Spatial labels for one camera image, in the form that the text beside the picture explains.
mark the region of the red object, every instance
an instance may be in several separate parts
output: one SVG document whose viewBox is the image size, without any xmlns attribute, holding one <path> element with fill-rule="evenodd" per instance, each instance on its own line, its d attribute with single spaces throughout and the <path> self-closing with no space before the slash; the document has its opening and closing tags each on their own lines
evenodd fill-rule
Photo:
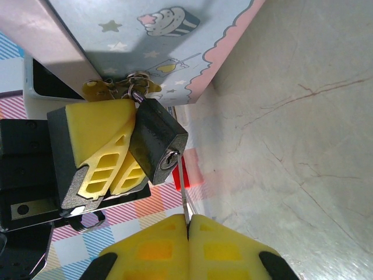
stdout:
<svg viewBox="0 0 373 280">
<path fill-rule="evenodd" d="M 185 160 L 184 160 L 183 156 L 181 157 L 181 164 L 182 164 L 182 173 L 184 175 L 184 186 L 185 186 L 185 188 L 190 188 L 191 184 L 189 182 L 189 176 L 188 176 L 188 172 L 186 171 L 187 168 L 185 167 Z M 178 165 L 176 165 L 176 167 L 173 171 L 173 178 L 174 178 L 176 190 L 180 191 L 181 190 L 181 183 L 180 183 L 180 175 L 179 175 L 179 166 Z"/>
</svg>

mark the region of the printed cupcake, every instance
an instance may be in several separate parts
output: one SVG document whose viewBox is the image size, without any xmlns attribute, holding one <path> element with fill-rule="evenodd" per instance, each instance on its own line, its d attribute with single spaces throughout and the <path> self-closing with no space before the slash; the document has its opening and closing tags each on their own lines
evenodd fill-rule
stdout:
<svg viewBox="0 0 373 280">
<path fill-rule="evenodd" d="M 149 36 L 179 37 L 189 34 L 200 24 L 200 20 L 185 9 L 172 7 L 151 15 L 138 17 Z"/>
</svg>

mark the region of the marble surface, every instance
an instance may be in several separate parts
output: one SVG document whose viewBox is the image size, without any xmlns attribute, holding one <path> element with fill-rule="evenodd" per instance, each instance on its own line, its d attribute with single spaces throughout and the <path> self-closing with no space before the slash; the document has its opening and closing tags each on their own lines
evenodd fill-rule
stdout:
<svg viewBox="0 0 373 280">
<path fill-rule="evenodd" d="M 301 280 L 372 278 L 372 55 L 372 1 L 267 0 L 215 90 L 177 108 L 210 193 L 197 211 Z"/>
</svg>

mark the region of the pink wavy border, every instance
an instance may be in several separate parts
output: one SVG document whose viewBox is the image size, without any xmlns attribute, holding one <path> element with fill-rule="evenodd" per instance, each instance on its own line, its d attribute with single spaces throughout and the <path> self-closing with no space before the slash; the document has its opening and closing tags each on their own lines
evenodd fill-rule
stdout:
<svg viewBox="0 0 373 280">
<path fill-rule="evenodd" d="M 194 77 L 185 88 L 192 91 L 189 95 L 189 103 L 194 103 L 206 89 L 216 72 L 219 70 L 229 53 L 242 36 L 252 19 L 261 8 L 265 0 L 254 0 L 250 8 L 237 18 L 234 25 L 226 30 L 225 37 L 217 41 L 216 46 L 204 54 L 204 60 L 209 62 L 209 67 L 202 70 L 201 74 Z"/>
</svg>

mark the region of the star pattern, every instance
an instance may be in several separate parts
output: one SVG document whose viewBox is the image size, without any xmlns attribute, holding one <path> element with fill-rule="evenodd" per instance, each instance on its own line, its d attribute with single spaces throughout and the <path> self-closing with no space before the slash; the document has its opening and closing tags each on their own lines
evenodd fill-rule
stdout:
<svg viewBox="0 0 373 280">
<path fill-rule="evenodd" d="M 117 69 L 112 68 L 112 67 L 104 69 L 105 74 L 115 74 L 116 72 L 117 72 Z"/>
<path fill-rule="evenodd" d="M 107 31 L 119 32 L 118 27 L 121 27 L 122 25 L 116 23 L 114 20 L 111 20 L 108 23 L 100 23 L 99 26 L 103 28 L 102 32 L 107 32 Z"/>
<path fill-rule="evenodd" d="M 123 44 L 122 42 L 117 42 L 116 44 L 109 44 L 107 46 L 110 48 L 110 51 L 124 51 L 125 47 L 127 47 L 127 45 Z"/>
<path fill-rule="evenodd" d="M 175 82 L 175 85 L 183 85 L 185 83 L 186 83 L 185 80 L 178 80 L 177 82 Z"/>
<path fill-rule="evenodd" d="M 156 58 L 159 55 L 159 52 L 151 51 L 151 52 L 144 52 L 144 58 L 153 57 Z"/>
</svg>

